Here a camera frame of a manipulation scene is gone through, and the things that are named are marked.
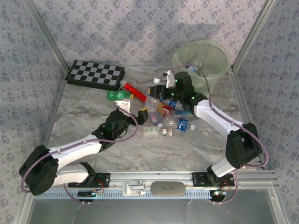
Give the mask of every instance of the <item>green trash bin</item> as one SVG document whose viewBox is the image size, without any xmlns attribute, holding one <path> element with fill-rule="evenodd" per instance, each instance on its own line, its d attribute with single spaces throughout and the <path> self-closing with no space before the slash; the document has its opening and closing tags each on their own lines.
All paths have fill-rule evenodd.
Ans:
<svg viewBox="0 0 299 224">
<path fill-rule="evenodd" d="M 210 91 L 212 92 L 219 78 L 227 72 L 230 60 L 224 49 L 219 47 L 215 42 L 204 40 L 188 43 L 179 48 L 172 56 L 172 66 L 174 69 L 186 64 L 192 64 L 198 70 L 193 72 L 182 67 L 177 69 L 175 73 L 187 71 L 191 76 L 195 91 L 208 97 L 206 81 L 202 73 L 206 75 Z"/>
</svg>

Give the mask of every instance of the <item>patterned wall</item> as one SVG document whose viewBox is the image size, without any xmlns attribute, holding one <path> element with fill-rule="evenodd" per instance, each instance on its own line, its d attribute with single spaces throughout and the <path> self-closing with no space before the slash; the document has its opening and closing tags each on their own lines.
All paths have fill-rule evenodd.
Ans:
<svg viewBox="0 0 299 224">
<path fill-rule="evenodd" d="M 280 0 L 238 71 L 253 121 L 299 223 L 299 2 Z"/>
<path fill-rule="evenodd" d="M 185 43 L 212 39 L 235 59 L 264 0 L 36 0 L 74 60 L 170 65 Z"/>
<path fill-rule="evenodd" d="M 12 223 L 18 169 L 49 128 L 64 74 L 21 0 L 0 2 L 0 223 Z"/>
</svg>

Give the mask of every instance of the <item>black and white checkerboard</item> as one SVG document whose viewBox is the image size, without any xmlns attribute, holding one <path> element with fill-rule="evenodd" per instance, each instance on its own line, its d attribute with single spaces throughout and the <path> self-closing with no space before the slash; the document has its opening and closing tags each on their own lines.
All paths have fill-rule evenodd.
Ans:
<svg viewBox="0 0 299 224">
<path fill-rule="evenodd" d="M 68 84 L 118 90 L 124 74 L 124 67 L 75 61 L 65 80 Z"/>
</svg>

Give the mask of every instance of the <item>grey table surface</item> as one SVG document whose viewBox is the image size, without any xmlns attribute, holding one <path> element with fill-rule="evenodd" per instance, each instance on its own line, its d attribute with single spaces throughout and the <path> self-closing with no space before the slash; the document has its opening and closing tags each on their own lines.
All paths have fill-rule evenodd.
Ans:
<svg viewBox="0 0 299 224">
<path fill-rule="evenodd" d="M 125 78 L 142 91 L 154 77 L 161 77 L 165 68 L 126 68 Z M 107 91 L 66 84 L 49 147 L 61 146 L 91 134 L 105 122 L 112 112 L 114 101 L 107 100 Z M 234 90 L 229 76 L 224 75 L 211 95 L 213 104 L 234 119 L 241 120 Z M 137 99 L 131 102 L 133 113 L 144 104 Z M 86 161 L 95 170 L 107 171 L 162 171 L 162 170 L 206 170 L 208 166 L 224 156 L 224 138 L 202 119 L 192 119 L 197 131 L 175 132 L 172 137 L 145 138 L 141 128 L 130 140 L 114 144 L 108 150 L 79 159 Z M 135 127 L 130 126 L 130 136 Z"/>
</svg>

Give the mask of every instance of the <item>green object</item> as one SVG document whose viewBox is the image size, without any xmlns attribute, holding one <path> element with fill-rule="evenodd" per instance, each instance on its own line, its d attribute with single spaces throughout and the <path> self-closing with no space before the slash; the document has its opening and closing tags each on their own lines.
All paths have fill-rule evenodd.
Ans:
<svg viewBox="0 0 299 224">
<path fill-rule="evenodd" d="M 206 81 L 201 73 L 207 77 L 210 91 L 212 91 L 219 78 L 228 71 L 230 61 L 228 54 L 221 47 L 213 41 L 205 40 L 188 43 L 177 49 L 172 56 L 173 68 L 186 64 L 192 64 L 197 71 L 193 72 L 182 67 L 177 69 L 176 73 L 187 71 L 191 76 L 195 91 L 208 97 Z"/>
<path fill-rule="evenodd" d="M 109 100 L 120 100 L 124 98 L 133 98 L 133 95 L 124 91 L 108 91 L 107 92 L 107 99 Z"/>
</svg>

